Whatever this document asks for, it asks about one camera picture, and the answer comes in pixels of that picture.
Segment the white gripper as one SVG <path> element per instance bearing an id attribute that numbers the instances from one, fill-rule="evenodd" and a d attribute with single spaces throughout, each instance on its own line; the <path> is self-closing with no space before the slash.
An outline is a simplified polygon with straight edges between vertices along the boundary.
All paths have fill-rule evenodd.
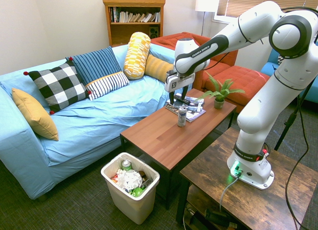
<path id="1" fill-rule="evenodd" d="M 170 104 L 174 104 L 174 91 L 182 88 L 181 100 L 184 100 L 188 91 L 188 85 L 192 84 L 195 80 L 195 74 L 187 77 L 180 77 L 178 72 L 170 70 L 166 72 L 166 79 L 164 88 L 169 92 Z"/>

